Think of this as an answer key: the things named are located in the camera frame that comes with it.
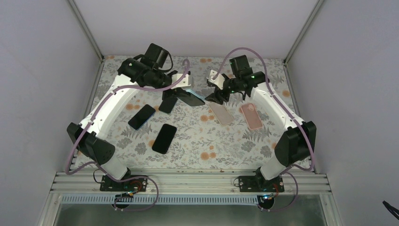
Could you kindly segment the cream phone case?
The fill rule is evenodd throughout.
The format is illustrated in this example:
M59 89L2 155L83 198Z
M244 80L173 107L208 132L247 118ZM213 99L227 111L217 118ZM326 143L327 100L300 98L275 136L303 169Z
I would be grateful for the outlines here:
M219 105L214 102L209 102L208 106L216 116L217 120L222 126L228 125L231 122L233 122L233 117L232 115L228 112L226 107L224 105Z

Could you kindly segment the pink phone case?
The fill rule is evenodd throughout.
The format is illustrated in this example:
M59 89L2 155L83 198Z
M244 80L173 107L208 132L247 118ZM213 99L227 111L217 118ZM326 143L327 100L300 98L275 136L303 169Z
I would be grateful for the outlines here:
M263 123L254 104L243 104L240 109L250 130L256 130L263 127Z

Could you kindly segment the black phone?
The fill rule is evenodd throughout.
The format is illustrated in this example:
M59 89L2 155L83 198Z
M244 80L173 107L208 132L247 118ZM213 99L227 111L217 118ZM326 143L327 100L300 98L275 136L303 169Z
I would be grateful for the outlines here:
M159 154L166 154L174 139L177 128L169 124L163 124L153 145L152 150Z

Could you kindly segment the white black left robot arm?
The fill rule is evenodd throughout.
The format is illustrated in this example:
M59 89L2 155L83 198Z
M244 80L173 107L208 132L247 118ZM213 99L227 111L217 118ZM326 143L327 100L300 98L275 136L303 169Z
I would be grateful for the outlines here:
M173 73L163 69L166 58L171 54L164 48L152 43L144 54L124 60L117 70L113 83L96 107L78 124L70 123L67 133L73 146L65 164L65 173L73 175L94 164L112 180L120 191L130 187L129 168L115 154L115 146L105 139L111 125L139 91L162 92L176 88L188 75L190 61L183 60L184 70L178 79L173 80Z

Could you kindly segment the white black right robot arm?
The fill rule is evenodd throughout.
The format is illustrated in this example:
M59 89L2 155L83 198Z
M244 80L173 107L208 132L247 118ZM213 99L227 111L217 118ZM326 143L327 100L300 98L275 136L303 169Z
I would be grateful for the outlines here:
M233 78L214 70L209 73L207 84L215 90L206 100L221 105L229 101L230 95L240 93L243 98L250 98L257 107L265 110L281 134L274 155L257 168L253 176L242 182L241 190L249 188L266 192L273 185L278 185L280 177L293 167L303 171L313 170L313 161L308 168L297 165L297 162L314 157L317 131L314 122L305 122L284 103L272 87L266 67L255 72L246 55L234 57L229 63Z

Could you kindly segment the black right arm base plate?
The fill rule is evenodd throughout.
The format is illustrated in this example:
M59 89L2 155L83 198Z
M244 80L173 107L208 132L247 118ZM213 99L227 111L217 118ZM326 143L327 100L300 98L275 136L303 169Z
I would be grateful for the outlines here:
M242 193L272 193L284 192L284 183L281 177L265 180L258 176L239 176L237 177L239 190Z

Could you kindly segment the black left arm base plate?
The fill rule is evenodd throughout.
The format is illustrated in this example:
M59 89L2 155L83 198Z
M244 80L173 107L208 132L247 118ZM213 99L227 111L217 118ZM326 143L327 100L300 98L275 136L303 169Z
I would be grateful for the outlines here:
M116 182L108 176L103 176L99 190L102 192L145 192L147 184L147 178Z

